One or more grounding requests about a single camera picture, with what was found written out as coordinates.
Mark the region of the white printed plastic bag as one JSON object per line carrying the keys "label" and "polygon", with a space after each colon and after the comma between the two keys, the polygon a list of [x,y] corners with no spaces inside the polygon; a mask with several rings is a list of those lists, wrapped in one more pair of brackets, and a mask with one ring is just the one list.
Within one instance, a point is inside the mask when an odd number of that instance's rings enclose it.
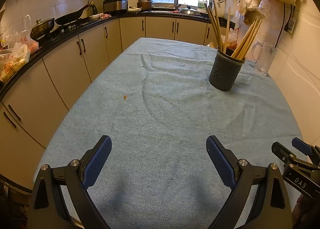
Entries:
{"label": "white printed plastic bag", "polygon": [[26,44],[16,42],[14,48],[1,50],[1,82],[6,83],[30,58]]}

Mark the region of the blue table cloth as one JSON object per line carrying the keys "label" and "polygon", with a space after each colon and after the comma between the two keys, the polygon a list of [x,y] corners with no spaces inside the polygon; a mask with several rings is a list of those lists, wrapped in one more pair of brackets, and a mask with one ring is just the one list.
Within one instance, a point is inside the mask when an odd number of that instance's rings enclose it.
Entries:
{"label": "blue table cloth", "polygon": [[207,228],[230,190],[206,151],[216,136],[255,166],[282,166],[271,146],[301,132],[270,77],[245,63],[232,87],[209,82],[216,50],[141,38],[70,109],[41,164],[67,165],[103,135],[112,151],[88,193],[112,228]]}

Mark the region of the black wok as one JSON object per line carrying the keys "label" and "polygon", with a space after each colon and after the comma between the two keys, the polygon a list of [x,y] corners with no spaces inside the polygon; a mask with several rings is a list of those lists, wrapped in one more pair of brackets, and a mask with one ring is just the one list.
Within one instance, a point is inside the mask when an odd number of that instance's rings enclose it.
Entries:
{"label": "black wok", "polygon": [[78,20],[79,18],[81,18],[83,11],[85,9],[91,7],[91,5],[93,5],[93,4],[94,4],[94,2],[90,2],[87,5],[85,5],[84,7],[80,8],[78,11],[68,13],[64,16],[61,16],[61,17],[55,19],[55,23],[61,26],[61,25],[65,25],[70,22],[73,22],[75,20]]}

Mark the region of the pot with lid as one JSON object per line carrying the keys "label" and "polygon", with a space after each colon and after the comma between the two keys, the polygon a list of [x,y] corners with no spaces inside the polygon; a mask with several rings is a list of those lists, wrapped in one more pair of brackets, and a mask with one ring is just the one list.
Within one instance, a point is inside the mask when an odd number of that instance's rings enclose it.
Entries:
{"label": "pot with lid", "polygon": [[36,25],[33,26],[31,29],[30,37],[33,40],[37,40],[43,35],[50,33],[53,30],[54,26],[55,26],[54,18],[46,19],[46,20],[37,19]]}

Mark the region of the steel pot lid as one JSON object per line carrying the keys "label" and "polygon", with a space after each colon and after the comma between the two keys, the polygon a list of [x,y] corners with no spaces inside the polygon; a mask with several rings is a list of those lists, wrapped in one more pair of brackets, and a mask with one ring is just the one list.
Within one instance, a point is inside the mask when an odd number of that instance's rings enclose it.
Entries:
{"label": "steel pot lid", "polygon": [[181,14],[186,14],[186,15],[196,15],[196,16],[201,16],[201,13],[195,9],[192,9],[190,6],[187,8],[180,8],[178,10],[179,13]]}

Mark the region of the green detergent bottle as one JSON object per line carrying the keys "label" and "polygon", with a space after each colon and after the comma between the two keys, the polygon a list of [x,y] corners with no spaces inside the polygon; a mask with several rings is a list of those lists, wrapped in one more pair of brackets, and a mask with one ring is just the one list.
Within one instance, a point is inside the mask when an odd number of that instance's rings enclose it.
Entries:
{"label": "green detergent bottle", "polygon": [[197,11],[200,13],[206,13],[207,0],[198,0]]}

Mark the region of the black countertop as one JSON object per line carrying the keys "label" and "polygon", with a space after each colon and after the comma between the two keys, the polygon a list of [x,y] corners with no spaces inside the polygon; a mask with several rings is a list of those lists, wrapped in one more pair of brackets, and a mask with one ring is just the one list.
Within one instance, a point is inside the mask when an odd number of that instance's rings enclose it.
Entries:
{"label": "black countertop", "polygon": [[97,19],[93,21],[89,21],[86,19],[79,19],[78,25],[74,28],[67,28],[67,27],[60,27],[57,28],[54,33],[56,37],[53,39],[48,40],[45,42],[40,48],[31,55],[28,63],[26,63],[22,68],[16,72],[5,85],[1,85],[1,98],[3,98],[6,93],[10,90],[10,88],[18,81],[18,79],[27,71],[31,66],[37,63],[42,57],[44,57],[47,53],[51,52],[53,49],[57,48],[58,46],[62,45],[63,43],[67,42],[69,39],[88,31],[96,26],[102,25],[109,21],[113,21],[116,19],[121,18],[141,18],[141,17],[165,17],[165,18],[178,18],[178,19],[185,19],[185,20],[193,20],[197,22],[203,22],[206,24],[210,23],[209,16],[205,13],[198,15],[188,15],[182,13],[174,13],[172,11],[145,11],[145,12],[138,12],[138,13],[123,13],[114,15],[105,19]]}

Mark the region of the plastic bag with red contents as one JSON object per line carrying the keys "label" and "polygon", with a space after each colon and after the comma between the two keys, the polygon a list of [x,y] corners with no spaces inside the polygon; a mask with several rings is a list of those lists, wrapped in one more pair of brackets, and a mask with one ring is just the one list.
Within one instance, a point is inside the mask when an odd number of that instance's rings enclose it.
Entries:
{"label": "plastic bag with red contents", "polygon": [[27,48],[29,49],[30,54],[32,55],[39,49],[39,43],[33,40],[30,36],[32,30],[32,21],[29,14],[27,14],[24,17],[23,23],[25,29],[21,32],[14,31],[12,34],[7,35],[5,37],[5,42],[8,44],[8,48],[13,48],[17,42],[25,44],[27,45]]}

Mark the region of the pink hanging plastic bag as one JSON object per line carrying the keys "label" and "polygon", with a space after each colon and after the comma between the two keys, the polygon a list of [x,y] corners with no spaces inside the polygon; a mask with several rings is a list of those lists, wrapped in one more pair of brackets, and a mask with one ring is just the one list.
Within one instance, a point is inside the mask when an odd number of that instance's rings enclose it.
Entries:
{"label": "pink hanging plastic bag", "polygon": [[264,41],[276,45],[284,27],[286,15],[285,3],[279,0],[261,0],[258,12],[263,17],[260,35]]}

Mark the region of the lower kitchen cabinets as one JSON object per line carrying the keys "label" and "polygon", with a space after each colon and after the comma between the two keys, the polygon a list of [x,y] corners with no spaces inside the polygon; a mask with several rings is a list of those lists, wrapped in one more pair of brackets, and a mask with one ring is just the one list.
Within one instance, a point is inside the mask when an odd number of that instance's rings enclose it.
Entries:
{"label": "lower kitchen cabinets", "polygon": [[96,79],[78,38],[47,53],[27,70],[12,99],[16,119],[1,106],[1,175],[31,189],[43,156],[55,166],[78,159],[107,135],[113,165],[131,168],[164,146],[195,149],[217,128],[217,90],[208,82],[216,51],[166,39],[140,38]]}

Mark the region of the black kettle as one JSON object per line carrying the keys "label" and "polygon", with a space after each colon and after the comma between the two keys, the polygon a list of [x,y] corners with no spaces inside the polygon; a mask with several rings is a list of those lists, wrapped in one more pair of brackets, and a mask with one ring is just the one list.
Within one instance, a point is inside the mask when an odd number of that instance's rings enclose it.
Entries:
{"label": "black kettle", "polygon": [[98,9],[96,5],[91,5],[90,7],[90,15],[97,15],[98,14]]}

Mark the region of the brown clay pot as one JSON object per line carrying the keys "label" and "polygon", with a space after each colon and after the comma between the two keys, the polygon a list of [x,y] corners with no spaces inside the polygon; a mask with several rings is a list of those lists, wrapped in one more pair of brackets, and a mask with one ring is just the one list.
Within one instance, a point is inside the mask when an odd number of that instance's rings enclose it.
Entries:
{"label": "brown clay pot", "polygon": [[153,0],[138,0],[137,8],[140,8],[141,11],[150,11],[152,10],[152,2]]}

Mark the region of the dark green utensil holder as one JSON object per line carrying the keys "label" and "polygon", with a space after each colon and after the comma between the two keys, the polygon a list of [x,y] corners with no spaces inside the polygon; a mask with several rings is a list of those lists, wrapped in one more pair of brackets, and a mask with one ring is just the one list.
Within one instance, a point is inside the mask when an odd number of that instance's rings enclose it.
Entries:
{"label": "dark green utensil holder", "polygon": [[238,60],[217,50],[212,70],[209,75],[209,82],[221,91],[229,91],[240,70],[245,63],[245,59]]}

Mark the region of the clear glass mug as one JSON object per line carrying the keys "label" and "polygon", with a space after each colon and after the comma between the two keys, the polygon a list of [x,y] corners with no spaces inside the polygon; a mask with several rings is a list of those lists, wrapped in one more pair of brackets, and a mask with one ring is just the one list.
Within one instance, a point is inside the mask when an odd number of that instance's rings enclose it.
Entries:
{"label": "clear glass mug", "polygon": [[254,43],[254,45],[252,47],[251,54],[254,54],[257,46],[260,46],[261,49],[260,49],[259,55],[257,57],[257,60],[255,61],[253,68],[260,75],[267,76],[268,70],[270,69],[271,64],[274,60],[274,57],[276,55],[277,48],[270,45],[267,42],[257,41]]}

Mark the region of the white bowl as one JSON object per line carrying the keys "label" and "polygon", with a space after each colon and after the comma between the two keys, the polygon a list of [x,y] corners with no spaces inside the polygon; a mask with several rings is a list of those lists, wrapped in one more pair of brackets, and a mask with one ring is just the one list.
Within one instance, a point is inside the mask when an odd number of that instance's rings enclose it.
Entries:
{"label": "white bowl", "polygon": [[89,20],[97,20],[97,19],[101,18],[101,14],[91,15],[88,18],[89,18]]}

